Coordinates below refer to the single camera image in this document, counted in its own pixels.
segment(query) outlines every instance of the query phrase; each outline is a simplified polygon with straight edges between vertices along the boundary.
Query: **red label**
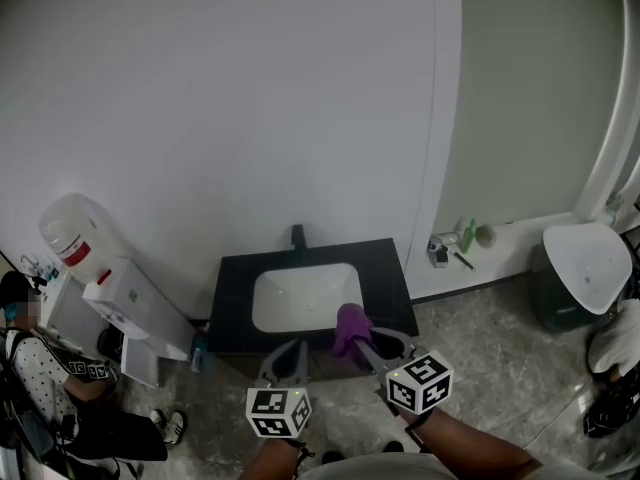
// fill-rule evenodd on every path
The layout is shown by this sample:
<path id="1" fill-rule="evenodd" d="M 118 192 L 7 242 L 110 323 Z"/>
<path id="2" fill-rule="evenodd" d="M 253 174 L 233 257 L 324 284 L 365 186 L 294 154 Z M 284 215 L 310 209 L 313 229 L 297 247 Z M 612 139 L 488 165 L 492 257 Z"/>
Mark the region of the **red label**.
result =
<path id="1" fill-rule="evenodd" d="M 87 242 L 82 242 L 82 245 L 80 247 L 78 247 L 66 258 L 62 258 L 62 261 L 67 267 L 75 267 L 78 263 L 85 259 L 87 257 L 87 254 L 89 254 L 90 252 L 91 247 L 89 247 L 89 244 L 87 244 Z"/>

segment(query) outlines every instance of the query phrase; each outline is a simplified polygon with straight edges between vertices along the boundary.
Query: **person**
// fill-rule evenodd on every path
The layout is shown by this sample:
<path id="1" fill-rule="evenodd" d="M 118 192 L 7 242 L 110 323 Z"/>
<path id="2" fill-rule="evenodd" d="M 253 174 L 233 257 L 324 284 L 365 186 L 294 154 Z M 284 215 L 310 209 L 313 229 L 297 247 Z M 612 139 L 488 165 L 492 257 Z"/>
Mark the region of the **person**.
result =
<path id="1" fill-rule="evenodd" d="M 406 423 L 417 416 L 400 409 Z M 424 453 L 382 453 L 336 461 L 336 453 L 323 457 L 323 465 L 301 480 L 599 480 L 604 477 L 573 464 L 543 465 L 522 448 L 476 430 L 434 409 L 414 432 L 433 456 Z M 292 440 L 267 439 L 240 480 L 291 480 L 300 456 Z"/>
<path id="2" fill-rule="evenodd" d="M 615 384 L 640 362 L 640 300 L 621 302 L 617 312 L 589 346 L 589 367 L 605 384 Z"/>
<path id="3" fill-rule="evenodd" d="M 14 340 L 20 333 L 35 330 L 40 314 L 40 301 L 19 272 L 8 272 L 0 281 L 0 308 L 9 324 L 5 354 L 33 405 L 67 453 L 81 459 L 167 459 L 165 443 L 177 444 L 182 435 L 184 419 L 180 413 L 173 413 L 165 425 L 159 410 L 145 418 L 95 407 L 91 402 L 103 395 L 107 382 L 81 381 L 36 336 L 22 339 L 14 350 Z M 79 408 L 69 395 L 80 402 Z"/>

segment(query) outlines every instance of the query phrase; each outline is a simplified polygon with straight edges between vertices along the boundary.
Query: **shoe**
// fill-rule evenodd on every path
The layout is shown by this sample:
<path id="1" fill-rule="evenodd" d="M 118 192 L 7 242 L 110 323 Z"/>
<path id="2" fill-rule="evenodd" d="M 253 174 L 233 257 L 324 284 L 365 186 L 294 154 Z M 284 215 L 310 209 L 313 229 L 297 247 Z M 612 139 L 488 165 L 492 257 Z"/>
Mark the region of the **shoe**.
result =
<path id="1" fill-rule="evenodd" d="M 404 446 L 400 441 L 391 441 L 387 443 L 387 446 L 384 447 L 382 453 L 402 453 L 404 452 Z"/>
<path id="2" fill-rule="evenodd" d="M 162 411 L 158 409 L 154 409 L 153 411 L 151 411 L 151 414 L 149 414 L 149 419 L 160 431 L 164 430 L 164 427 L 167 426 L 167 420 L 165 419 L 164 414 L 162 414 Z"/>
<path id="3" fill-rule="evenodd" d="M 338 462 L 344 460 L 344 455 L 340 452 L 327 452 L 322 456 L 322 464 L 330 464 L 331 462 Z"/>
<path id="4" fill-rule="evenodd" d="M 164 442 L 168 444 L 178 444 L 182 438 L 183 429 L 184 416 L 176 411 L 171 415 L 169 424 L 164 430 Z"/>

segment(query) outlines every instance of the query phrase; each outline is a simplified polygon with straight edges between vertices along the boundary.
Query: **purple object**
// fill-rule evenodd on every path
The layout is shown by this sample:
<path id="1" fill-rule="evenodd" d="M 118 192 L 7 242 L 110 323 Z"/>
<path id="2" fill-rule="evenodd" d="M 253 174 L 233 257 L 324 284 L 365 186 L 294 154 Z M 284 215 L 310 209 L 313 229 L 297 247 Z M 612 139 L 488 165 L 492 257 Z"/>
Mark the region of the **purple object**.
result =
<path id="1" fill-rule="evenodd" d="M 338 325 L 336 325 L 336 341 L 333 344 L 333 355 L 345 357 L 349 355 L 357 366 L 367 368 L 367 362 L 356 347 L 356 340 L 364 340 L 373 346 L 370 329 L 371 320 L 364 314 L 364 309 L 358 304 L 343 304 L 338 310 Z"/>

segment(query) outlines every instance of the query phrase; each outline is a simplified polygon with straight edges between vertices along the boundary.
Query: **polka dot shirt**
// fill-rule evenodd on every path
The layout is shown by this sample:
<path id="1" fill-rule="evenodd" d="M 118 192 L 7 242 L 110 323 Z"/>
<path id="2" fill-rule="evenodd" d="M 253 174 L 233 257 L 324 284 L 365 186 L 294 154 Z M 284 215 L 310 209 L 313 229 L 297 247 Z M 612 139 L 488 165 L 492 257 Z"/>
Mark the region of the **polka dot shirt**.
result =
<path id="1" fill-rule="evenodd" d="M 11 352 L 18 331 L 7 333 L 6 354 Z M 40 338 L 25 338 L 18 345 L 13 369 L 40 414 L 49 422 L 62 423 L 67 414 L 76 416 L 77 409 L 62 387 L 69 372 L 58 362 Z"/>

